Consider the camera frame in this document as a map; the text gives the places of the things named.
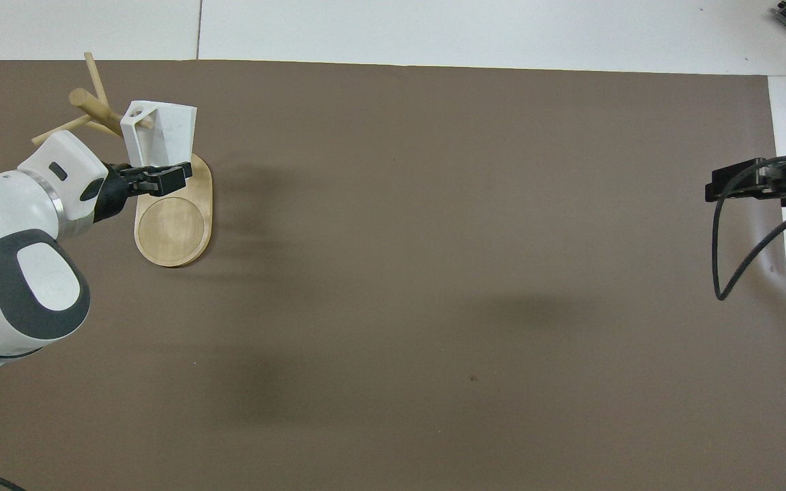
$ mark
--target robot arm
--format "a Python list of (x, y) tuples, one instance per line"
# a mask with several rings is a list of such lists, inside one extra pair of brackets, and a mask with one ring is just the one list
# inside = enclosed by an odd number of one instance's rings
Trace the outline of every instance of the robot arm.
[(65, 338), (87, 317), (87, 281), (57, 240), (118, 214), (129, 196), (164, 196), (190, 176), (189, 162), (109, 167), (68, 131), (0, 174), (0, 366)]
[(780, 199), (786, 206), (786, 155), (776, 158), (755, 158), (712, 171), (712, 181), (705, 185), (705, 201), (715, 203), (712, 220), (712, 281), (714, 295), (721, 301), (729, 296), (746, 268), (778, 235), (786, 230), (786, 220), (768, 233), (740, 262), (732, 277), (721, 287), (718, 275), (718, 230), (721, 209), (728, 198)]

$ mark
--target wooden base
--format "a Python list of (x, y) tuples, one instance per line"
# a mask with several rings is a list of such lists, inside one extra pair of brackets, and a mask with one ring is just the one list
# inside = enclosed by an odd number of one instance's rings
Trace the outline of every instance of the wooden base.
[(212, 174), (205, 161), (192, 157), (187, 186), (162, 198), (138, 196), (135, 245), (153, 264), (183, 267), (199, 258), (212, 238)]

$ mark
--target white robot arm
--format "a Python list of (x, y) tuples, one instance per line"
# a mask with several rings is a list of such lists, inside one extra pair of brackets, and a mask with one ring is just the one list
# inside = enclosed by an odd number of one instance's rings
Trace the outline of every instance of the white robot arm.
[(16, 170), (0, 174), (0, 366), (65, 338), (87, 317), (87, 281), (57, 240), (118, 214), (129, 196), (164, 196), (185, 186), (194, 108), (180, 108), (188, 109), (187, 124), (173, 130), (157, 120), (151, 137), (135, 132), (135, 118), (124, 118), (129, 156), (139, 167), (105, 165), (73, 134), (58, 131)]

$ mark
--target wooden dowel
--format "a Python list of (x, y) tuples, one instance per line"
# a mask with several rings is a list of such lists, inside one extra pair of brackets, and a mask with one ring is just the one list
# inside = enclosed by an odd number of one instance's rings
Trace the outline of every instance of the wooden dowel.
[(90, 78), (93, 80), (93, 88), (96, 88), (96, 97), (108, 105), (108, 97), (105, 96), (105, 88), (102, 86), (102, 78), (99, 76), (99, 69), (96, 68), (96, 60), (93, 59), (93, 53), (84, 53), (84, 59), (87, 60), (87, 68), (90, 69)]
[(74, 130), (74, 128), (78, 128), (81, 125), (88, 124), (88, 122), (90, 122), (90, 120), (91, 120), (91, 117), (89, 115), (83, 115), (83, 116), (79, 117), (76, 120), (71, 120), (71, 121), (69, 121), (66, 124), (58, 125), (57, 127), (53, 128), (53, 130), (47, 131), (46, 133), (40, 134), (39, 136), (36, 136), (35, 138), (32, 138), (32, 144), (37, 147), (38, 145), (44, 143), (44, 140), (47, 140), (48, 138), (50, 138), (50, 135), (53, 134), (54, 131)]
[(96, 99), (87, 90), (82, 88), (72, 90), (72, 93), (68, 94), (68, 102), (71, 102), (73, 106), (81, 108), (82, 111), (93, 117), (97, 122), (105, 125), (118, 136), (123, 136), (123, 131), (119, 127), (119, 121), (121, 121), (123, 116), (113, 112), (107, 104), (103, 104), (101, 100)]
[(93, 130), (101, 131), (102, 133), (105, 134), (112, 134), (113, 136), (119, 136), (119, 134), (116, 134), (114, 131), (109, 130), (106, 125), (100, 125), (96, 121), (87, 122), (87, 127), (93, 128)]

